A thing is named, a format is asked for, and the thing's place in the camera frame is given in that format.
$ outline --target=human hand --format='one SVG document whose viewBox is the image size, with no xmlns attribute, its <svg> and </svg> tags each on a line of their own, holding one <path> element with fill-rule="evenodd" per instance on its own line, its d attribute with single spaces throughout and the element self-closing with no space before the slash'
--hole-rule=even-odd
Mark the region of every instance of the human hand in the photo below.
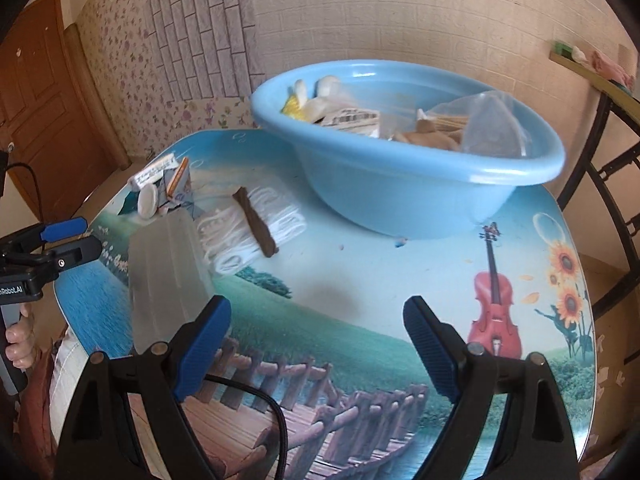
<svg viewBox="0 0 640 480">
<path fill-rule="evenodd" d="M 33 334 L 33 313 L 31 304 L 20 305 L 22 318 L 6 330 L 6 356 L 16 368 L 25 370 L 33 366 L 36 359 L 35 336 Z"/>
</svg>

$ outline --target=wooden shelf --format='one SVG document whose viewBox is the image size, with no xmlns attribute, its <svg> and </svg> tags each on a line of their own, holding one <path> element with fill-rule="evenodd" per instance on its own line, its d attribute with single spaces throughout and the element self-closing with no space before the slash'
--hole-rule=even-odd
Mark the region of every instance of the wooden shelf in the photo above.
<svg viewBox="0 0 640 480">
<path fill-rule="evenodd" d="M 622 108 L 636 123 L 640 124 L 640 103 L 625 91 L 615 86 L 612 82 L 607 81 L 602 76 L 583 67 L 581 64 L 559 56 L 555 52 L 549 54 L 549 59 L 587 79 L 596 90 L 611 97 L 615 104 Z"/>
</svg>

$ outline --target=blue gripper pad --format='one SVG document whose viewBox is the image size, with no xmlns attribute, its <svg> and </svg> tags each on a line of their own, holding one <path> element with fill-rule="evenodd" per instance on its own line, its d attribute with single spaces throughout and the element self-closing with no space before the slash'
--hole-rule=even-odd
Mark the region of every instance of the blue gripper pad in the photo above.
<svg viewBox="0 0 640 480">
<path fill-rule="evenodd" d="M 82 217 L 72 218 L 57 224 L 46 226 L 40 233 L 40 239 L 43 242 L 57 242 L 65 238 L 81 235 L 86 231 L 86 220 Z"/>
<path fill-rule="evenodd" d="M 458 371 L 459 363 L 465 361 L 464 342 L 452 326 L 438 320 L 420 296 L 407 300 L 402 318 L 436 391 L 455 404 L 460 398 Z"/>
<path fill-rule="evenodd" d="M 197 332 L 184 351 L 176 372 L 174 397 L 178 402 L 183 402 L 185 397 L 193 395 L 202 386 L 202 380 L 231 325 L 229 300 L 214 296 L 193 323 Z"/>
</svg>

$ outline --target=violin neck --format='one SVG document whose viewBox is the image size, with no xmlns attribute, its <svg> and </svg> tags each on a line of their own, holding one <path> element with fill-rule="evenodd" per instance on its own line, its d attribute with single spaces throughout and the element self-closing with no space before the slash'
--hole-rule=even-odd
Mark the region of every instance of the violin neck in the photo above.
<svg viewBox="0 0 640 480">
<path fill-rule="evenodd" d="M 500 282 L 498 281 L 498 269 L 495 267 L 494 246 L 491 240 L 486 240 L 486 254 L 489 259 L 489 275 L 491 276 L 491 302 L 502 304 L 500 300 Z"/>
</svg>

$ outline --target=screw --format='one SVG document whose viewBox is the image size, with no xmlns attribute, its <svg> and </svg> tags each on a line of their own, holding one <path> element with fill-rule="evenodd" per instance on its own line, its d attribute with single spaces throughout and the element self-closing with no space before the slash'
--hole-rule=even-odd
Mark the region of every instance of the screw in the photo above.
<svg viewBox="0 0 640 480">
<path fill-rule="evenodd" d="M 538 365 L 538 366 L 542 366 L 545 363 L 545 357 L 539 352 L 533 352 L 529 356 L 529 359 L 531 359 L 531 362 L 533 364 Z"/>
<path fill-rule="evenodd" d="M 104 361 L 104 354 L 102 352 L 94 352 L 89 357 L 89 361 L 91 364 L 99 365 L 102 361 Z"/>
<path fill-rule="evenodd" d="M 163 342 L 153 343 L 153 345 L 151 346 L 151 353 L 153 355 L 164 355 L 166 354 L 166 351 L 168 349 L 169 347 L 167 346 L 166 343 L 163 343 Z"/>
<path fill-rule="evenodd" d="M 469 350 L 469 353 L 471 355 L 480 356 L 484 354 L 484 346 L 482 346 L 480 343 L 469 343 L 468 345 L 466 345 L 466 349 Z"/>
</svg>

